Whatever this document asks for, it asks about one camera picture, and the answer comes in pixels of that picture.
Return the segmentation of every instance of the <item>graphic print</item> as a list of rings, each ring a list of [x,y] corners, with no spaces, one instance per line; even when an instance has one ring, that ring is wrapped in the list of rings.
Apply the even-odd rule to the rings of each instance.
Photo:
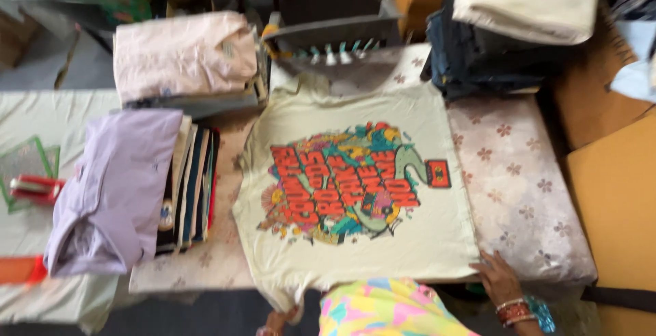
[[[327,132],[272,146],[278,179],[262,192],[266,219],[258,229],[271,230],[289,243],[298,236],[340,245],[348,236],[375,239],[393,236],[421,205],[416,186],[450,188],[446,160],[422,160],[409,136],[387,123],[372,122],[343,132]],[[419,179],[415,180],[410,170]]]

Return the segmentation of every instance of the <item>colorful patterned clothing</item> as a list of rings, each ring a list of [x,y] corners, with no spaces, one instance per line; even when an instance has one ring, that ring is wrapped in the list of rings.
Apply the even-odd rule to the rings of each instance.
[[[343,285],[322,299],[319,336],[477,336],[413,280],[380,278]]]

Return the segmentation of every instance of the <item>cream t-shirt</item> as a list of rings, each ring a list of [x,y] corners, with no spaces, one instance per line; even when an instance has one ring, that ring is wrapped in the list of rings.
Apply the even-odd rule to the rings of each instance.
[[[279,311],[308,288],[462,278],[478,249],[444,101],[430,83],[331,97],[275,89],[252,128],[233,208],[253,280]]]

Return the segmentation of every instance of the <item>red tape dispenser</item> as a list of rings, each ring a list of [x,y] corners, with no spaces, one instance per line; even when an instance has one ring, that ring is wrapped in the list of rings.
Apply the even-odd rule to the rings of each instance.
[[[9,195],[39,205],[54,205],[66,180],[21,174],[9,182]]]

